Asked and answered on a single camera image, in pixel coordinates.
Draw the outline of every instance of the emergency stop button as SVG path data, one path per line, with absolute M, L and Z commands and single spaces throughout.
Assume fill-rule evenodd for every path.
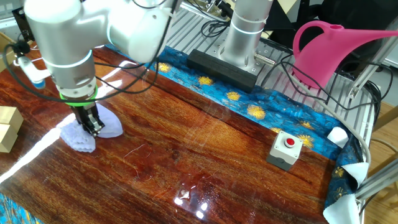
M 288 148 L 294 147 L 294 144 L 295 144 L 294 139 L 288 138 L 285 140 L 285 146 Z

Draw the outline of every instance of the black cable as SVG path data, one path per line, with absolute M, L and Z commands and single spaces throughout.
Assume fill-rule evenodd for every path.
M 121 91 L 121 92 L 127 93 L 127 94 L 140 94 L 140 93 L 143 93 L 143 92 L 149 90 L 152 86 L 155 85 L 155 82 L 156 82 L 156 80 L 157 80 L 158 74 L 159 74 L 159 59 L 156 60 L 156 72 L 155 72 L 154 81 L 153 81 L 147 88 L 145 88 L 145 89 L 143 89 L 143 90 L 140 90 L 140 91 L 126 91 L 126 90 L 122 90 L 122 89 L 120 89 L 120 88 L 118 88 L 118 87 L 112 86 L 111 84 L 109 84 L 108 82 L 104 81 L 102 78 L 100 78 L 100 77 L 98 77 L 98 76 L 95 76 L 95 78 L 98 79 L 99 81 L 101 81 L 101 82 L 107 84 L 107 85 L 110 86 L 111 88 L 114 88 L 114 89 L 117 90 L 117 91 Z
M 387 96 L 387 94 L 388 94 L 388 92 L 390 91 L 390 89 L 391 89 L 391 85 L 392 85 L 392 81 L 393 81 L 393 78 L 394 78 L 394 73 L 392 72 L 392 70 L 391 70 L 391 68 L 389 68 L 389 67 L 387 67 L 387 66 L 385 66 L 385 65 L 380 65 L 380 64 L 376 64 L 376 63 L 372 63 L 372 62 L 366 62 L 366 63 L 368 63 L 368 64 L 370 64 L 370 65 L 379 65 L 379 66 L 382 66 L 382 67 L 384 67 L 384 68 L 386 68 L 387 70 L 389 70 L 390 71 L 390 74 L 391 74 L 391 80 L 390 80 L 390 84 L 389 84 L 389 86 L 388 86 L 388 88 L 387 88 L 387 91 L 386 91 L 386 93 L 381 97 L 381 99 L 380 100 L 377 100 L 377 101 L 372 101 L 372 102 L 370 102 L 370 103 L 363 103 L 363 104 L 361 104 L 361 105 L 358 105 L 358 106 L 354 106 L 354 107 L 352 107 L 352 108 L 346 108 L 346 107 L 344 107 L 341 103 L 339 103 L 338 102 L 338 100 L 336 100 L 334 97 L 332 97 L 316 80 L 314 80 L 312 77 L 310 77 L 309 75 L 307 75 L 307 74 L 305 74 L 305 73 L 303 73 L 303 71 L 301 71 L 300 69 L 298 69 L 296 66 L 294 66 L 292 63 L 290 63 L 290 62 L 279 62 L 279 63 L 277 63 L 276 65 L 274 65 L 274 67 L 270 70 L 270 72 L 271 71 L 273 71 L 273 69 L 276 67 L 276 66 L 278 66 L 278 65 L 282 65 L 282 64 L 287 64 L 287 65 L 290 65 L 291 67 L 293 67 L 294 69 L 296 69 L 298 72 L 300 72 L 301 74 L 303 74 L 304 76 L 306 76 L 307 78 L 309 78 L 309 79 L 311 79 L 311 81 L 313 81 L 315 84 L 317 84 L 317 86 L 322 90 L 322 91 L 324 91 L 334 102 L 336 102 L 336 104 L 338 105 L 338 106 L 340 106 L 341 108 L 343 108 L 344 110 L 347 110 L 347 111 L 349 111 L 349 110 L 353 110 L 353 109 L 356 109 L 356 108 L 359 108 L 359 107 L 361 107 L 361 106 L 366 106 L 366 105 L 373 105 L 373 104 L 375 104 L 375 103 L 378 103 L 378 102 L 381 102 L 386 96 Z M 287 73 L 287 75 L 289 74 L 288 72 L 287 72 L 287 70 L 285 69 L 285 67 L 282 65 L 282 67 L 284 68 L 284 70 L 285 70 L 285 72 Z
M 173 14 L 173 13 L 175 12 L 175 10 L 177 9 L 177 3 L 178 3 L 178 0 L 174 0 L 173 5 L 172 5 L 172 10 L 171 10 L 171 13 L 172 13 L 172 14 Z M 167 20 L 167 24 L 166 24 L 166 27 L 165 27 L 165 30 L 164 30 L 162 39 L 161 39 L 161 41 L 160 41 L 159 47 L 158 47 L 158 49 L 157 49 L 157 51 L 156 51 L 156 53 L 155 53 L 155 55 L 154 55 L 154 58 L 152 59 L 152 61 L 150 62 L 150 64 L 149 64 L 148 67 L 151 67 L 151 66 L 153 65 L 153 63 L 155 62 L 155 60 L 156 60 L 156 58 L 157 58 L 157 55 L 159 54 L 159 52 L 160 52 L 160 50 L 161 50 L 161 48 L 162 48 L 162 46 L 163 46 L 163 43 L 164 43 L 164 40 L 165 40 L 166 34 L 167 34 L 167 29 L 169 28 L 169 25 L 170 25 L 170 23 L 171 23 L 171 20 L 172 20 L 172 18 L 169 17 L 169 19 Z M 50 100 L 50 101 L 55 101 L 55 102 L 60 102 L 60 103 L 91 103 L 91 102 L 95 102 L 95 101 L 98 101 L 98 100 L 106 100 L 106 99 L 108 99 L 108 98 L 111 98 L 111 97 L 113 97 L 113 96 L 116 96 L 116 95 L 122 93 L 121 91 L 117 91 L 117 92 L 115 92 L 115 93 L 109 94 L 108 96 L 104 96 L 104 97 L 97 98 L 97 99 L 91 99 L 91 100 L 62 100 L 62 99 L 60 99 L 60 98 L 55 98 L 55 97 L 51 97 L 51 96 L 47 96 L 47 95 L 41 94 L 41 93 L 39 93 L 39 92 L 37 92 L 37 91 L 31 89 L 31 88 L 30 88 L 29 86 L 27 86 L 25 83 L 23 83 L 23 82 L 21 81 L 21 79 L 19 79 L 19 77 L 15 74 L 15 72 L 12 71 L 12 69 L 10 68 L 10 66 L 9 66 L 9 64 L 8 64 L 8 61 L 7 61 L 7 57 L 6 57 L 6 56 L 7 56 L 7 49 L 10 48 L 10 47 L 13 47 L 13 45 L 12 45 L 12 44 L 7 44 L 7 45 L 5 46 L 5 48 L 4 48 L 3 53 L 2 53 L 2 59 L 3 59 L 3 62 L 4 62 L 4 64 L 5 64 L 5 66 L 6 66 L 6 68 L 8 69 L 9 73 L 11 74 L 11 76 L 18 82 L 18 84 L 20 84 L 20 85 L 21 85 L 22 87 L 24 87 L 28 92 L 32 93 L 32 94 L 35 95 L 35 96 L 38 96 L 38 97 L 43 98 L 43 99 L 45 99 L 45 100 Z M 143 71 L 143 72 L 137 77 L 137 79 L 135 79 L 132 83 L 128 84 L 128 86 L 124 87 L 122 90 L 127 90 L 128 88 L 132 87 L 135 83 L 138 82 L 138 80 L 139 80 L 140 78 L 142 78 L 142 77 L 144 76 L 145 73 L 146 73 L 146 71 Z
M 222 34 L 229 27 L 230 24 L 231 24 L 231 21 L 228 21 L 228 22 L 218 21 L 218 20 L 208 21 L 202 25 L 200 32 L 205 37 L 209 37 L 209 38 L 216 37 L 216 36 Z M 205 29 L 208 26 L 210 27 L 208 29 L 209 34 L 205 34 Z
M 282 57 L 282 59 L 281 59 L 280 61 L 283 62 L 285 59 L 289 58 L 289 57 L 292 56 L 292 55 L 293 55 L 293 54 L 286 55 L 285 57 Z
M 362 215 L 362 213 L 363 213 L 363 211 L 365 210 L 366 206 L 368 206 L 369 202 L 370 202 L 372 199 L 374 199 L 375 196 L 376 196 L 377 194 L 378 194 L 378 193 L 376 193 L 376 194 L 372 195 L 371 197 L 369 197 L 369 199 L 365 202 L 365 204 L 364 204 L 363 207 L 361 208 L 361 211 L 359 212 L 359 216 Z
M 193 0 L 193 2 L 195 2 L 195 4 L 196 4 L 197 6 L 195 6 L 195 5 L 194 5 L 192 2 L 190 2 L 189 0 L 186 0 L 186 2 L 188 2 L 188 3 L 189 3 L 191 6 L 193 6 L 195 9 L 198 9 L 198 10 L 199 10 L 202 14 L 204 14 L 205 16 L 209 16 L 206 12 L 204 12 L 204 11 L 200 8 L 200 6 L 199 6 L 199 4 L 196 2 L 196 0 Z M 227 22 L 227 21 L 211 20 L 211 21 L 205 22 L 205 23 L 202 25 L 202 27 L 201 27 L 201 29 L 200 29 L 200 32 L 201 32 L 202 35 L 204 35 L 205 37 L 209 37 L 209 38 L 216 37 L 216 36 L 222 34 L 222 33 L 229 27 L 230 24 L 231 24 L 231 21 L 228 21 L 228 22 Z M 206 29 L 208 26 L 210 27 L 210 28 L 208 29 L 209 34 L 205 34 L 205 29 Z
M 355 71 L 344 72 L 344 73 L 341 72 L 342 69 L 349 63 L 359 63 L 359 62 L 358 61 L 349 61 L 349 62 L 344 63 L 342 66 L 340 66 L 337 69 L 336 75 L 335 75 L 335 77 L 333 79 L 333 82 L 331 84 L 331 87 L 330 87 L 329 94 L 331 94 L 333 92 L 333 90 L 334 90 L 334 86 L 335 86 L 335 83 L 336 83 L 338 75 L 341 75 L 343 77 L 349 78 L 352 81 L 355 81 L 355 77 L 351 75 Z M 382 98 L 381 91 L 380 91 L 379 87 L 376 84 L 374 84 L 373 82 L 371 82 L 371 81 L 367 81 L 364 84 L 363 87 L 365 89 L 367 89 L 367 91 L 371 94 L 373 101 L 377 102 L 377 103 L 374 104 L 374 121 L 373 121 L 373 123 L 376 124 L 377 119 L 378 119 L 379 114 L 380 114 L 380 109 L 381 109 L 381 98 Z M 328 98 L 326 99 L 326 103 L 329 103 L 329 100 L 330 100 L 330 96 L 328 95 Z
M 159 7 L 159 6 L 161 6 L 161 5 L 163 5 L 163 3 L 165 3 L 167 0 L 163 0 L 161 3 L 159 3 L 157 6 L 151 6 L 151 7 L 145 7 L 145 6 L 141 6 L 140 4 L 138 4 L 137 2 L 136 2 L 136 0 L 132 0 L 133 2 L 134 2 L 134 4 L 136 4 L 138 7 L 141 7 L 141 8 L 143 8 L 143 9 L 154 9 L 154 8 L 157 8 L 157 7 Z
M 277 63 L 276 65 L 274 65 L 273 68 L 276 68 L 276 66 L 281 65 L 282 68 L 284 69 L 285 73 L 286 73 L 286 74 L 289 74 L 288 71 L 287 71 L 287 69 L 286 69 L 286 67 L 283 65 L 283 63 L 284 63 L 284 62 L 279 62 L 279 63 Z M 292 80 L 292 77 L 290 77 L 290 75 L 287 75 L 287 78 L 289 79 L 290 83 L 292 84 L 292 86 L 294 87 L 294 89 L 297 91 L 297 93 L 300 93 L 301 95 L 306 96 L 306 97 L 311 97 L 311 98 L 314 98 L 314 99 L 318 99 L 318 100 L 324 101 L 323 98 L 320 98 L 320 97 L 317 97 L 317 96 L 308 95 L 308 94 L 306 94 L 306 93 L 301 92 L 301 91 L 299 90 L 299 88 L 298 88 L 297 86 L 294 85 L 294 82 L 293 82 L 293 80 Z
M 270 39 L 260 38 L 260 42 L 262 42 L 263 44 L 266 44 L 272 48 L 275 48 L 277 50 L 280 50 L 280 51 L 283 51 L 283 52 L 293 55 L 293 51 L 291 49 L 289 49 L 288 47 L 286 47 L 280 43 L 274 42 Z
M 195 9 L 198 9 L 201 13 L 203 13 L 205 16 L 209 16 L 207 13 L 205 13 L 205 12 L 203 12 L 203 10 L 201 9 L 201 7 L 199 6 L 199 4 L 195 1 L 195 0 L 193 0 L 194 2 L 195 2 L 195 4 L 197 5 L 194 5 L 192 2 L 190 2 L 189 0 L 186 0 L 186 2 L 188 2 L 191 6 L 193 6 Z
M 121 68 L 121 69 L 135 69 L 135 68 L 140 68 L 142 66 L 144 66 L 145 64 L 139 64 L 139 65 L 135 65 L 135 66 L 131 66 L 131 67 L 123 67 L 123 66 L 118 66 L 118 65 L 111 65 L 111 64 L 107 64 L 107 63 L 100 63 L 100 62 L 95 62 L 94 64 L 96 65 L 102 65 L 102 66 L 107 66 L 107 67 L 112 67 L 112 68 Z

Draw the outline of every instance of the wire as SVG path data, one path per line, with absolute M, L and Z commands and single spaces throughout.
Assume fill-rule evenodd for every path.
M 375 141 L 375 142 L 381 143 L 381 144 L 383 144 L 383 145 L 389 147 L 389 148 L 390 148 L 391 150 L 393 150 L 394 152 L 398 152 L 398 149 L 397 149 L 396 147 L 394 147 L 392 144 L 386 142 L 386 141 L 383 140 L 383 139 L 371 138 L 371 141 Z
M 289 49 L 288 47 L 286 47 L 286 46 L 284 46 L 284 45 L 282 45 L 280 43 L 277 43 L 277 42 L 274 42 L 274 41 L 272 41 L 270 39 L 265 39 L 265 38 L 261 38 L 260 41 L 263 44 L 266 44 L 266 45 L 268 45 L 268 46 L 270 46 L 272 48 L 275 48 L 277 50 L 280 50 L 280 51 L 283 51 L 283 52 L 286 52 L 286 53 L 290 54 L 289 57 L 293 55 L 293 51 L 291 49 Z
M 340 74 L 340 75 L 342 75 L 342 76 L 344 76 L 344 77 L 346 77 L 346 78 L 349 78 L 349 79 L 351 79 L 351 80 L 353 81 L 353 80 L 355 80 L 355 77 L 352 76 L 351 73 L 353 73 L 353 72 L 355 72 L 355 71 L 341 73 L 341 70 L 342 70 L 347 64 L 349 64 L 349 63 L 367 63 L 367 62 L 349 61 L 349 62 L 344 63 L 344 64 L 336 71 L 336 74 Z M 332 91 L 334 90 L 334 86 L 335 86 L 336 80 L 337 80 L 337 75 L 335 75 L 335 77 L 334 77 L 334 79 L 333 79 L 333 83 L 331 84 L 331 87 L 330 87 L 330 94 L 331 94 Z M 379 87 L 378 87 L 376 84 L 374 84 L 372 81 L 369 81 L 369 80 L 364 84 L 364 88 L 367 89 L 367 91 L 371 94 L 372 99 L 373 99 L 374 101 L 378 101 L 378 102 L 375 103 L 375 105 L 374 105 L 374 121 L 373 121 L 373 123 L 376 124 L 376 122 L 377 122 L 377 120 L 378 120 L 378 118 L 379 118 L 380 109 L 381 109 L 381 100 L 382 100 L 381 91 L 380 91 Z
M 283 68 L 283 71 L 286 73 L 287 76 L 291 76 L 291 74 L 286 70 L 286 68 L 283 66 L 283 64 L 280 64 L 281 67 Z M 290 79 L 292 80 L 294 83 L 296 83 L 296 85 L 298 85 L 301 89 L 303 89 L 306 93 L 308 93 L 309 95 L 312 95 L 312 98 L 315 99 L 316 102 L 318 102 L 318 104 L 322 107 L 324 107 L 324 109 L 327 110 L 327 112 L 329 112 L 332 116 L 334 116 L 337 120 L 339 120 L 351 133 L 353 133 L 353 135 L 357 138 L 357 140 L 359 141 L 359 143 L 361 144 L 361 147 L 363 149 L 363 151 L 366 154 L 366 160 L 370 166 L 371 164 L 371 152 L 369 150 L 368 145 L 366 144 L 365 140 L 361 137 L 361 135 L 351 126 L 349 125 L 343 118 L 341 118 L 340 116 L 338 116 L 338 114 L 336 114 L 328 105 L 326 105 L 322 100 L 319 100 L 316 98 L 316 96 L 307 88 L 305 87 L 302 83 L 300 83 L 297 79 L 293 78 Z
M 138 7 L 141 7 L 141 8 L 143 8 L 143 9 L 155 9 L 155 8 L 157 8 L 157 7 L 159 7 L 159 6 L 161 6 L 161 5 L 163 5 L 163 3 L 165 3 L 167 0 L 163 0 L 161 3 L 159 3 L 158 5 L 156 5 L 156 6 L 151 6 L 151 7 L 146 7 L 146 6 L 141 6 L 140 4 L 138 4 L 137 2 L 136 2 L 136 0 L 132 0 L 133 2 L 134 2 L 134 4 L 136 4 Z
M 174 2 L 173 2 L 173 4 L 172 4 L 171 14 L 173 14 L 173 13 L 175 12 L 175 10 L 177 9 L 177 4 L 178 4 L 178 0 L 174 0 Z M 160 52 L 160 50 L 161 50 L 161 48 L 162 48 L 162 46 L 163 46 L 163 43 L 164 43 L 164 40 L 165 40 L 166 34 L 167 34 L 167 29 L 169 28 L 169 25 L 170 25 L 170 23 L 171 23 L 171 20 L 172 20 L 172 18 L 169 17 L 169 19 L 167 20 L 167 24 L 166 24 L 166 27 L 165 27 L 165 30 L 164 30 L 162 39 L 161 39 L 160 44 L 159 44 L 159 46 L 158 46 L 158 49 L 157 49 L 157 51 L 156 51 L 156 53 L 155 53 L 155 55 L 154 55 L 154 58 L 152 59 L 152 61 L 150 62 L 150 64 L 149 64 L 148 67 L 151 67 L 151 66 L 153 65 L 153 63 L 155 62 L 155 60 L 156 60 L 156 58 L 157 58 L 157 55 L 159 54 L 159 52 Z M 51 96 L 47 96 L 47 95 L 41 94 L 41 93 L 39 93 L 39 92 L 37 92 L 37 91 L 31 89 L 29 86 L 27 86 L 24 82 L 21 81 L 21 79 L 19 79 L 19 77 L 15 74 L 15 72 L 12 71 L 11 67 L 10 67 L 9 64 L 8 64 L 7 57 L 6 57 L 6 55 L 7 55 L 7 49 L 10 48 L 10 47 L 13 47 L 13 45 L 12 45 L 12 44 L 7 44 L 7 45 L 5 46 L 5 48 L 4 48 L 3 53 L 2 53 L 2 59 L 3 59 L 3 62 L 4 62 L 4 64 L 5 64 L 5 66 L 6 66 L 6 68 L 8 69 L 9 73 L 11 74 L 11 76 L 18 82 L 18 84 L 20 84 L 20 85 L 21 85 L 22 87 L 24 87 L 28 92 L 32 93 L 32 94 L 35 95 L 35 96 L 38 96 L 38 97 L 40 97 L 40 98 L 43 98 L 43 99 L 46 99 L 46 100 L 50 100 L 50 101 L 60 102 L 60 103 L 91 103 L 91 102 L 95 102 L 95 101 L 98 101 L 98 100 L 106 100 L 106 99 L 108 99 L 108 98 L 111 98 L 111 97 L 113 97 L 113 96 L 116 96 L 116 95 L 122 93 L 121 91 L 117 91 L 117 92 L 112 93 L 112 94 L 109 94 L 109 95 L 107 95 L 107 96 L 104 96 L 104 97 L 101 97 L 101 98 L 97 98 L 97 99 L 91 99 L 91 100 L 62 100 L 62 99 L 60 99 L 60 98 L 55 98 L 55 97 L 51 97 Z M 135 79 L 133 82 L 131 82 L 130 84 L 128 84 L 128 85 L 127 85 L 126 87 L 124 87 L 122 90 L 127 90 L 128 88 L 132 87 L 135 83 L 138 82 L 138 80 L 139 80 L 140 78 L 142 78 L 142 77 L 144 76 L 145 72 L 146 72 L 146 71 L 143 71 L 143 72 L 137 77 L 137 79 Z
M 192 2 L 190 2 L 189 0 L 186 0 L 186 2 L 188 2 L 191 6 L 193 6 L 195 9 L 198 9 L 202 14 L 204 14 L 205 16 L 209 16 L 207 13 L 205 13 L 202 9 L 201 9 L 201 7 L 199 6 L 199 4 L 196 2 L 196 0 L 192 0 L 193 2 L 195 2 L 195 4 L 197 5 L 194 5 Z M 201 34 L 202 35 L 204 35 L 205 37 L 207 37 L 207 38 L 212 38 L 212 37 L 216 37 L 216 36 L 218 36 L 218 35 L 220 35 L 220 34 L 222 34 L 228 27 L 229 27 L 229 25 L 231 24 L 231 21 L 219 21 L 219 20 L 210 20 L 210 21 L 208 21 L 208 22 L 205 22 L 203 25 L 202 25 L 202 27 L 201 27 L 201 29 L 200 29 L 200 32 L 201 32 Z M 209 34 L 206 34 L 205 33 L 205 29 L 207 28 L 207 27 L 210 27 L 209 29 L 208 29 L 208 33 Z
M 220 34 L 222 34 L 231 24 L 231 21 L 225 22 L 225 21 L 218 21 L 218 20 L 213 20 L 213 21 L 208 21 L 204 23 L 204 25 L 201 27 L 200 32 L 202 35 L 205 37 L 216 37 Z M 205 34 L 205 29 L 209 26 L 208 33 Z
M 389 86 L 387 87 L 387 91 L 386 91 L 386 93 L 381 97 L 381 99 L 380 100 L 377 100 L 377 101 L 372 101 L 372 102 L 370 102 L 370 103 L 363 103 L 363 104 L 361 104 L 361 105 L 358 105 L 358 106 L 354 106 L 354 107 L 352 107 L 352 108 L 346 108 L 345 106 L 343 106 L 341 103 L 339 103 L 339 101 L 338 100 L 336 100 L 333 96 L 331 96 L 316 80 L 314 80 L 312 77 L 310 77 L 309 75 L 307 75 L 307 74 L 305 74 L 303 71 L 301 71 L 299 68 L 297 68 L 296 66 L 294 66 L 292 63 L 290 63 L 290 62 L 279 62 L 277 65 L 280 65 L 280 64 L 283 64 L 283 63 L 285 63 L 285 64 L 287 64 L 287 65 L 290 65 L 291 67 L 293 67 L 294 69 L 296 69 L 298 72 L 300 72 L 301 74 L 303 74 L 304 76 L 306 76 L 307 78 L 309 78 L 309 79 L 311 79 L 311 81 L 313 81 L 315 84 L 317 84 L 317 86 L 322 90 L 322 91 L 324 91 L 334 102 L 336 102 L 336 104 L 338 105 L 338 106 L 340 106 L 341 108 L 343 108 L 344 110 L 347 110 L 347 111 L 349 111 L 349 110 L 353 110 L 353 109 L 356 109 L 356 108 L 359 108 L 359 107 L 361 107 L 361 106 L 366 106 L 366 105 L 373 105 L 373 104 L 375 104 L 375 103 L 379 103 L 379 102 L 381 102 L 386 96 L 387 96 L 387 94 L 389 93 L 389 91 L 390 91 L 390 89 L 391 89 L 391 86 L 392 86 L 392 81 L 393 81 L 393 79 L 394 79 L 394 73 L 393 73 L 393 71 L 391 70 L 391 68 L 389 68 L 389 67 L 387 67 L 387 66 L 385 66 L 385 65 L 380 65 L 380 64 L 376 64 L 376 63 L 372 63 L 372 62 L 366 62 L 367 64 L 370 64 L 370 65 L 380 65 L 380 66 L 382 66 L 382 67 L 384 67 L 384 68 L 386 68 L 387 70 L 389 70 L 390 71 L 390 74 L 391 74 L 391 79 L 390 79 L 390 83 L 389 83 Z
M 378 193 L 372 195 L 371 197 L 369 197 L 369 199 L 365 202 L 365 204 L 363 205 L 363 207 L 361 208 L 361 211 L 359 212 L 359 216 L 362 215 L 363 211 L 365 210 L 366 206 L 368 206 L 369 202 L 377 195 Z
M 195 9 L 198 9 L 201 13 L 203 13 L 205 16 L 209 16 L 207 13 L 205 13 L 205 12 L 203 12 L 203 10 L 201 9 L 201 7 L 199 6 L 199 4 L 195 1 L 195 0 L 192 0 L 193 2 L 195 2 L 195 4 L 197 5 L 194 5 L 192 2 L 190 2 L 189 0 L 186 0 L 186 2 L 188 2 L 191 6 L 193 6 Z
M 271 68 L 271 70 L 269 70 L 269 72 L 268 72 L 268 74 L 266 75 L 266 77 L 268 77 L 269 75 L 271 75 L 271 73 L 272 73 L 279 65 L 283 66 L 283 63 L 285 63 L 285 62 L 281 61 L 281 62 L 275 64 L 275 65 Z M 301 91 L 299 90 L 299 88 L 298 88 L 297 86 L 294 85 L 293 80 L 292 80 L 292 77 L 290 77 L 290 75 L 289 75 L 288 73 L 287 73 L 287 78 L 289 79 L 290 83 L 291 83 L 292 86 L 295 88 L 295 90 L 296 90 L 298 93 L 300 93 L 301 95 L 307 96 L 307 97 L 311 97 L 311 98 L 314 98 L 314 99 L 318 99 L 318 100 L 325 101 L 325 99 L 323 99 L 323 98 L 320 98 L 320 97 L 317 97 L 317 96 L 313 96 L 313 95 L 308 95 L 308 94 L 306 94 L 306 93 L 301 92 Z
M 144 66 L 145 64 L 139 64 L 139 65 L 135 65 L 135 66 L 131 66 L 131 67 L 123 67 L 123 66 L 118 66 L 118 65 L 111 65 L 111 64 L 107 64 L 107 63 L 100 63 L 100 62 L 95 62 L 94 64 L 96 65 L 102 65 L 102 66 L 107 66 L 107 67 L 112 67 L 112 68 L 121 68 L 121 69 L 135 69 L 135 68 L 140 68 L 142 66 Z
M 118 88 L 118 87 L 112 86 L 110 83 L 104 81 L 102 78 L 100 78 L 100 77 L 98 77 L 98 76 L 95 76 L 95 78 L 98 79 L 99 81 L 101 81 L 101 82 L 107 84 L 107 85 L 110 86 L 111 88 L 114 88 L 114 89 L 117 90 L 117 91 L 121 91 L 121 92 L 127 93 L 127 94 L 140 94 L 140 93 L 143 93 L 143 92 L 149 90 L 152 86 L 155 85 L 155 82 L 156 82 L 156 80 L 157 80 L 158 74 L 159 74 L 159 59 L 156 60 L 156 72 L 155 72 L 154 81 L 153 81 L 147 88 L 145 88 L 145 89 L 143 89 L 143 90 L 140 90 L 140 91 L 126 91 L 126 90 L 120 89 L 120 88 Z

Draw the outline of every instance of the wooden table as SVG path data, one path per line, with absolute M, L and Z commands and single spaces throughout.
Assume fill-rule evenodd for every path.
M 106 47 L 94 56 L 116 65 L 127 60 Z M 39 51 L 29 57 L 40 58 Z M 34 63 L 44 69 L 42 60 Z M 96 71 L 103 77 L 114 69 Z M 124 86 L 139 72 L 118 71 L 107 81 Z M 57 96 L 50 80 L 42 93 Z M 44 223 L 326 223 L 333 161 L 303 148 L 285 172 L 266 162 L 276 133 L 162 76 L 143 94 L 100 104 L 120 118 L 122 136 L 97 138 L 91 154 L 48 138 L 55 142 L 0 192 Z M 0 105 L 18 107 L 25 118 L 14 149 L 0 154 L 0 174 L 71 113 L 28 93 L 7 71 L 0 73 Z

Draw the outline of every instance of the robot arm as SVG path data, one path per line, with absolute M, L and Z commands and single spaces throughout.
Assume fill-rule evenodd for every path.
M 25 14 L 47 70 L 37 70 L 26 57 L 20 57 L 19 64 L 37 88 L 44 88 L 44 78 L 51 76 L 62 98 L 95 98 L 92 49 L 113 44 L 140 63 L 150 62 L 172 16 L 174 1 L 135 0 L 143 8 L 130 0 L 27 0 Z M 91 135 L 104 127 L 95 103 L 69 105 Z

